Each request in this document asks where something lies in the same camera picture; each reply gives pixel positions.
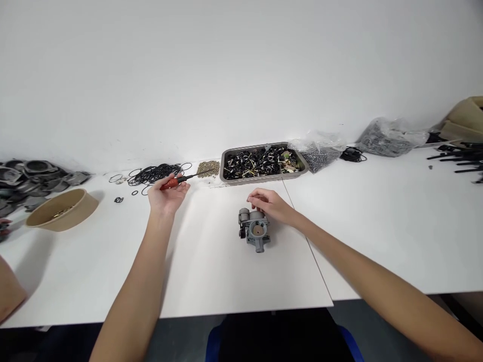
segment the blue chair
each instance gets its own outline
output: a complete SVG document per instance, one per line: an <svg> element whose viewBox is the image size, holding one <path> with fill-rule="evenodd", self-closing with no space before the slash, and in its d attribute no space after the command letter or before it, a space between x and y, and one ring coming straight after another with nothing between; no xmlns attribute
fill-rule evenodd
<svg viewBox="0 0 483 362"><path fill-rule="evenodd" d="M364 362L364 358L362 357L362 353L357 346L356 340L351 335L346 328L343 326L338 326L339 331L344 337L346 341L347 347L351 351L352 357L354 358L355 362ZM218 352L220 351L220 344L221 344L221 325L214 327L210 335L208 336L208 343L206 344L206 356L205 362L218 362Z"/></svg>

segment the white wall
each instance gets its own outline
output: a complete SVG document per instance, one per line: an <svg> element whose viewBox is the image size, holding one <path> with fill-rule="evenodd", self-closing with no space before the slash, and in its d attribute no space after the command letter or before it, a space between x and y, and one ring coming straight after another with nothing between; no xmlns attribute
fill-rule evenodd
<svg viewBox="0 0 483 362"><path fill-rule="evenodd" d="M0 0L0 158L220 157L483 94L478 0Z"/></svg>

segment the hand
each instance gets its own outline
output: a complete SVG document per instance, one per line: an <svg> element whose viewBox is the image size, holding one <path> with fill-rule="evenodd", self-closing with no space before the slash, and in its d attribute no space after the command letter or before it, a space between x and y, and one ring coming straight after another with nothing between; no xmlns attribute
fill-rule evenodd
<svg viewBox="0 0 483 362"><path fill-rule="evenodd" d="M248 195L247 202L252 203L252 209L257 208L258 211L290 226L294 226L299 215L273 190L255 189Z"/></svg>
<svg viewBox="0 0 483 362"><path fill-rule="evenodd" d="M0 219L0 224L10 224L12 221L8 219ZM0 235L7 235L10 234L10 230L5 229L0 231Z"/></svg>
<svg viewBox="0 0 483 362"><path fill-rule="evenodd" d="M158 180L147 192L149 203L151 204L151 212L158 216L174 216L190 189L190 184L182 182L176 188L161 191L161 186L173 178L175 178L175 175L172 173L168 177Z"/></svg>

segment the white table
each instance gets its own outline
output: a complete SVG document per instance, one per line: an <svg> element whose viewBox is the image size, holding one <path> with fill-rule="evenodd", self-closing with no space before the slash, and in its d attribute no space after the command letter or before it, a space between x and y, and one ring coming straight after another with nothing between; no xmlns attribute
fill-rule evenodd
<svg viewBox="0 0 483 362"><path fill-rule="evenodd" d="M284 181L296 210L426 294L483 290L483 186L465 166L367 155ZM334 301L359 296L312 245Z"/></svg>
<svg viewBox="0 0 483 362"><path fill-rule="evenodd" d="M0 244L0 254L29 298L1 328L105 320L149 214L142 186L110 184L109 176L83 186L101 202L70 230L18 228L28 214L11 215L14 231ZM272 222L272 241L262 254L238 237L238 211L248 205L255 185L222 187L218 179L210 184L192 180L170 239L161 318L333 305L303 235ZM264 186L289 201L281 181ZM133 190L139 194L132 196ZM124 201L114 203L117 196Z"/></svg>

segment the screwdriver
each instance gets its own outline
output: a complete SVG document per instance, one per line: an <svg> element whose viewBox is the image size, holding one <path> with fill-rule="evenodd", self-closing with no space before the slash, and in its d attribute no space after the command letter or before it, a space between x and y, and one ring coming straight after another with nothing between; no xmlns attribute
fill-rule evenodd
<svg viewBox="0 0 483 362"><path fill-rule="evenodd" d="M191 175L191 176L181 176L181 177L178 177L178 178L172 178L171 180L169 180L166 184L164 184L163 186L161 186L160 190L167 190L167 189L170 189L172 187L177 187L180 183L182 183L183 181L186 181L194 176L198 176L199 174L202 174L202 173L206 173L206 172L210 172L210 171L213 171L214 169L210 169L210 170L206 170L206 171L203 171L203 172L199 172L197 174L194 174L194 175Z"/></svg>

